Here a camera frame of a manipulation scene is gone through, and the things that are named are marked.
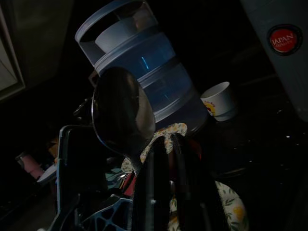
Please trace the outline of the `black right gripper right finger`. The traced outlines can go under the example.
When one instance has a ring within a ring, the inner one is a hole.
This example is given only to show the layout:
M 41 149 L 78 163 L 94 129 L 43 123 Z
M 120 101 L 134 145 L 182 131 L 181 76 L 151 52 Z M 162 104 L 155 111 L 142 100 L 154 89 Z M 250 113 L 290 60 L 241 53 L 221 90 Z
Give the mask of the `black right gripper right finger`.
M 172 134 L 178 221 L 181 231 L 229 231 L 214 179 L 189 140 Z

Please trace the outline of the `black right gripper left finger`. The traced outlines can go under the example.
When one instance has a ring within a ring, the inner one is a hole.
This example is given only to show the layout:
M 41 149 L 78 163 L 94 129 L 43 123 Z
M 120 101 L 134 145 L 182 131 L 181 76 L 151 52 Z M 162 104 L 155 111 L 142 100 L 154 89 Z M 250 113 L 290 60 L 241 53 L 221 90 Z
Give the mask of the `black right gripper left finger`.
M 153 143 L 136 178 L 132 231 L 167 231 L 169 223 L 169 159 L 165 138 Z

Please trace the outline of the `pink plate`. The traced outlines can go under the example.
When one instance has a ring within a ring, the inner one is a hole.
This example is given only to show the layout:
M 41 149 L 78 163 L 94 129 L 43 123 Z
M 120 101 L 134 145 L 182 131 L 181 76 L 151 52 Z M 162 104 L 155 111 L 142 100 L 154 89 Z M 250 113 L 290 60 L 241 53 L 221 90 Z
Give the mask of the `pink plate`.
M 196 142 L 193 139 L 188 139 L 188 144 L 191 147 L 191 149 L 194 151 L 194 153 L 198 156 L 198 158 L 202 159 L 202 148 L 198 142 Z

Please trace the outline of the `white printed cup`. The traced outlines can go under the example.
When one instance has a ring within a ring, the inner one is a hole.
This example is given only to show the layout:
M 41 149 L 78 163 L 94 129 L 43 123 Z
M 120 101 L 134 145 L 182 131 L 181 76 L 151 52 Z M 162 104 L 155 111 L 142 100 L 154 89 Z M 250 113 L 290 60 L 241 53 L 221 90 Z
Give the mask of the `white printed cup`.
M 201 95 L 201 101 L 218 122 L 230 120 L 238 113 L 238 103 L 227 81 L 206 90 Z

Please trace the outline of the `grey water filter canister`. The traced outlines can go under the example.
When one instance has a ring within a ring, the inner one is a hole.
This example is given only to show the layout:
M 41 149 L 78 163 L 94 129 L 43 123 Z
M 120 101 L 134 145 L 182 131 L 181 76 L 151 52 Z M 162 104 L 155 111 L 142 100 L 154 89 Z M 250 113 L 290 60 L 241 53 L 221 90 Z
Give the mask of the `grey water filter canister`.
M 308 0 L 240 0 L 300 119 L 308 122 Z

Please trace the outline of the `white tiered food container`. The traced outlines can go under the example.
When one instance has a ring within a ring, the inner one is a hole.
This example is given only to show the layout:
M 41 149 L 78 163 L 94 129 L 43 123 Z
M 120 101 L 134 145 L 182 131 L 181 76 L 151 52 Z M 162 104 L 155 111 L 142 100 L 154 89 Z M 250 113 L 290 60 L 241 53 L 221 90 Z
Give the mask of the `white tiered food container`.
M 113 67 L 133 74 L 156 128 L 184 123 L 191 134 L 205 124 L 208 112 L 145 0 L 113 0 L 80 26 L 75 40 L 100 77 Z

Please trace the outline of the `steel spoon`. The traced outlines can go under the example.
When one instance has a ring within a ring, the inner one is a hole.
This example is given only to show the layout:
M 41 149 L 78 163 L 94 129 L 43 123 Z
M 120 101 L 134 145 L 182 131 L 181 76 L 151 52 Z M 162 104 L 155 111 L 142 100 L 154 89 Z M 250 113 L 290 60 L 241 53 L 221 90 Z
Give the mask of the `steel spoon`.
M 91 114 L 100 142 L 125 156 L 138 174 L 142 167 L 140 155 L 154 135 L 155 117 L 133 74 L 122 67 L 106 70 L 95 87 Z

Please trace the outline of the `light blue plate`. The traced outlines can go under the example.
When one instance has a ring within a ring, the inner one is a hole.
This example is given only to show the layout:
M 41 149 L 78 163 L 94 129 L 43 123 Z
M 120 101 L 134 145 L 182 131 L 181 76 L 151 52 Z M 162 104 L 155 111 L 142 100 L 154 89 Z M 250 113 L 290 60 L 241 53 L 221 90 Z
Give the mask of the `light blue plate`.
M 52 165 L 38 178 L 37 183 L 44 185 L 56 178 L 57 165 Z

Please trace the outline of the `floral pink bowl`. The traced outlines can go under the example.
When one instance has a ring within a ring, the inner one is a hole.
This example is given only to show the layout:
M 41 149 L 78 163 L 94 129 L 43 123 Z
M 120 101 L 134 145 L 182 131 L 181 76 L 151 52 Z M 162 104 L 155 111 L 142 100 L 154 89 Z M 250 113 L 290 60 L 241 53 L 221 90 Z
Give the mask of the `floral pink bowl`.
M 148 152 L 150 151 L 150 148 L 153 142 L 159 137 L 165 138 L 164 144 L 165 144 L 166 153 L 170 154 L 173 150 L 173 142 L 171 140 L 171 135 L 173 133 L 178 133 L 182 136 L 185 136 L 187 133 L 187 125 L 185 123 L 175 123 L 175 124 L 169 125 L 165 128 L 161 128 L 158 131 L 156 131 L 153 135 L 152 140 L 150 141 L 150 143 L 146 146 L 146 148 L 143 150 L 143 152 L 140 155 L 141 162 L 144 163 L 146 156 Z

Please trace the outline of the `white lemon print plate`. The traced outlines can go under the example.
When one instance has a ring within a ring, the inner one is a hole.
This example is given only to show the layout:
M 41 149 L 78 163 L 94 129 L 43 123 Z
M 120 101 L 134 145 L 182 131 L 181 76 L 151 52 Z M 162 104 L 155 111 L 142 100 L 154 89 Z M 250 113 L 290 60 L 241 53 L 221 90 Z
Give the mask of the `white lemon print plate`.
M 230 231 L 249 231 L 247 212 L 239 195 L 232 188 L 219 181 L 216 181 L 216 186 Z M 169 205 L 168 231 L 181 231 L 178 222 L 177 199 L 175 195 L 172 195 Z

